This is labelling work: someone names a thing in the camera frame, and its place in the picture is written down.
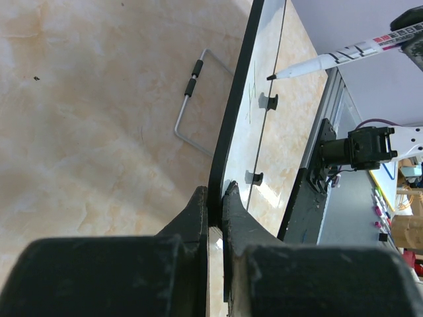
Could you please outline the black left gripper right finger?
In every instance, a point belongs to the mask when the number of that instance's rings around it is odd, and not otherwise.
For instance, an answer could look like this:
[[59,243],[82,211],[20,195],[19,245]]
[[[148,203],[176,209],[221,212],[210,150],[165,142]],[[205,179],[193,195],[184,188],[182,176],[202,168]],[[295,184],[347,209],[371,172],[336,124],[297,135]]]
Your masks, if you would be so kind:
[[236,182],[222,212],[230,316],[422,315],[422,296],[398,253],[285,244],[244,208]]

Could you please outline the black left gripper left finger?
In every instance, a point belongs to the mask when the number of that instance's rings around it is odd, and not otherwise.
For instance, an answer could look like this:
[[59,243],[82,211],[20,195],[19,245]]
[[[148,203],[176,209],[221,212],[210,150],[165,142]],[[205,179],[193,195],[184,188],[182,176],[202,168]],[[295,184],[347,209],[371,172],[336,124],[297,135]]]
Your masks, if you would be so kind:
[[153,236],[43,238],[19,256],[2,316],[207,316],[207,189]]

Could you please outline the black whiteboard marker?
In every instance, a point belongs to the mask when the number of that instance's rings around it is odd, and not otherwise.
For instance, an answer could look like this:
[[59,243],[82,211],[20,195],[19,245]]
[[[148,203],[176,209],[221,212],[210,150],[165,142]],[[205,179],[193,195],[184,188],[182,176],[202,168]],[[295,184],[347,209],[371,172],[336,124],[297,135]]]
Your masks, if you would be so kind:
[[422,32],[422,22],[400,28],[389,34],[345,46],[330,53],[318,55],[313,59],[296,63],[267,77],[268,81],[294,78],[315,71],[339,67],[347,63],[363,60],[391,49],[399,48],[405,42]]

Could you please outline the white whiteboard black frame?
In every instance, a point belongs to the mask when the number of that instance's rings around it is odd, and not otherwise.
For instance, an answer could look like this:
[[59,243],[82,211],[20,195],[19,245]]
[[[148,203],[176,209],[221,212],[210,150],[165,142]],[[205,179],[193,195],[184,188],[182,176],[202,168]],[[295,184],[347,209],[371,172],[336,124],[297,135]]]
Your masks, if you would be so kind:
[[276,70],[285,11],[285,1],[252,3],[211,164],[207,199],[211,227],[221,226],[222,199],[231,182],[237,183],[244,208],[253,186],[262,182],[256,166],[264,125],[268,111],[278,105],[267,78]]

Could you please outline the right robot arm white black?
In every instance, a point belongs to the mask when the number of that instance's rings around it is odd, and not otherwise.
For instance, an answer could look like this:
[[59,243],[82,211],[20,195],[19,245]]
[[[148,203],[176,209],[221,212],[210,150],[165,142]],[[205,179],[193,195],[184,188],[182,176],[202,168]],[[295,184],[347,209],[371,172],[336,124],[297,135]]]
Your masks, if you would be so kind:
[[[388,48],[400,47],[419,69],[422,68],[422,7],[407,10],[390,24]],[[353,170],[376,170],[382,162],[398,161],[422,154],[422,127],[390,125],[357,127],[344,139],[321,141],[317,162],[321,168],[350,166]]]

